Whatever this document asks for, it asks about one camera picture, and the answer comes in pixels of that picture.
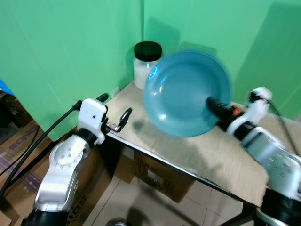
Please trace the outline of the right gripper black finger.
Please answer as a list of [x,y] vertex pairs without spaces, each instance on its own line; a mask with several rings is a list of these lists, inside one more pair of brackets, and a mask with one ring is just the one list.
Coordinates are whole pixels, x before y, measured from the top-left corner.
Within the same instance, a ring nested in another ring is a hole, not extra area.
[[206,106],[219,119],[227,119],[231,116],[230,107],[216,97],[208,97]]

